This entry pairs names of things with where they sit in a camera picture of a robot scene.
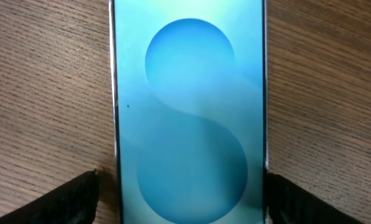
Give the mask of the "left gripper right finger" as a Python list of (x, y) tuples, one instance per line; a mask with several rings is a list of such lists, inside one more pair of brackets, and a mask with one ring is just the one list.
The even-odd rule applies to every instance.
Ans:
[(273, 224), (362, 224), (278, 174), (265, 176), (265, 203)]

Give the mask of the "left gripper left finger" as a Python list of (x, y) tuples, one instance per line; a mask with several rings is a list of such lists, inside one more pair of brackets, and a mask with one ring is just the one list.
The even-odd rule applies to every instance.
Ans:
[(98, 201), (99, 177), (90, 170), (0, 217), (0, 224), (92, 224)]

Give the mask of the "turquoise screen smartphone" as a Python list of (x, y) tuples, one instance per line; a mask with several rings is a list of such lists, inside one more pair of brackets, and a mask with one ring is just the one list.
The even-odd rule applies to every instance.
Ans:
[(267, 223), (264, 0), (109, 3), (119, 222)]

